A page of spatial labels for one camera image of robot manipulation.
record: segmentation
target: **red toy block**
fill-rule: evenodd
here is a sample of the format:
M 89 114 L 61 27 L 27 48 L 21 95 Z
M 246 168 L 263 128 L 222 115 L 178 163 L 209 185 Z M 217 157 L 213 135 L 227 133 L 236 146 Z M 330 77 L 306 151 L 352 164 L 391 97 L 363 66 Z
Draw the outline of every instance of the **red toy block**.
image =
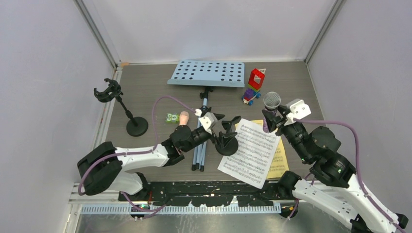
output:
M 258 76 L 260 78 L 260 82 L 257 83 L 255 81 L 255 76 Z M 248 84 L 255 90 L 260 90 L 260 88 L 263 85 L 263 80 L 265 79 L 265 74 L 260 72 L 258 69 L 253 69 L 252 72 L 250 72 L 250 77 L 249 77 L 249 82 Z

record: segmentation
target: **musical notation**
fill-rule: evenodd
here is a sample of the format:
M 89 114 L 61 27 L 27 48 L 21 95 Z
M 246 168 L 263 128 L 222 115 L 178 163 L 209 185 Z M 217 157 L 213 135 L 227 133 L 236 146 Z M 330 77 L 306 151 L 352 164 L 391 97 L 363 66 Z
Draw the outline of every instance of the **musical notation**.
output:
M 261 126 L 245 119 L 240 120 L 236 132 L 238 151 L 232 156 L 223 157 L 218 170 L 262 188 L 280 137 L 263 132 Z

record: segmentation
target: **microphone grille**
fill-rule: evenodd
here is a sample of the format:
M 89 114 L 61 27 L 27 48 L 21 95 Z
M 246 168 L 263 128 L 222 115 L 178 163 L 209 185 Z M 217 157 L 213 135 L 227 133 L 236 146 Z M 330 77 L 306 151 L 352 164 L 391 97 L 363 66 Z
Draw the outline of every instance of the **microphone grille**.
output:
M 280 105 L 280 95 L 274 91 L 268 92 L 263 98 L 263 103 L 269 110 L 276 109 Z

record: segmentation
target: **tripod stand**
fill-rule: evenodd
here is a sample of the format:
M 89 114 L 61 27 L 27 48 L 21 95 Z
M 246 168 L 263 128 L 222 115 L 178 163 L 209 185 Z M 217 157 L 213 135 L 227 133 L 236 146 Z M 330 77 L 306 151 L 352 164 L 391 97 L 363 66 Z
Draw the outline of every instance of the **tripod stand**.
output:
M 123 95 L 123 92 L 121 91 L 121 87 L 117 81 L 112 79 L 104 79 L 104 81 L 109 83 L 109 87 L 103 92 L 98 92 L 95 88 L 94 96 L 98 101 L 102 103 L 109 102 L 113 98 L 115 98 L 125 110 L 126 116 L 130 119 L 126 125 L 127 133 L 133 137 L 142 136 L 149 128 L 149 124 L 147 123 L 146 119 L 140 116 L 133 117 L 133 114 L 126 108 L 120 97 L 121 95 Z

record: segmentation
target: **yellow paper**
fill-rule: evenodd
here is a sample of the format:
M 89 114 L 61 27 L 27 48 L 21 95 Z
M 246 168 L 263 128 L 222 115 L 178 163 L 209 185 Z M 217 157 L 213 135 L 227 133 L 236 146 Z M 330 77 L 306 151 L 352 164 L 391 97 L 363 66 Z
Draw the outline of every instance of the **yellow paper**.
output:
M 263 120 L 252 120 L 251 122 L 263 126 Z M 282 138 L 279 140 L 275 155 L 272 160 L 271 167 L 269 169 L 267 179 L 279 178 L 289 170 L 288 161 L 286 160 L 285 148 L 283 147 Z

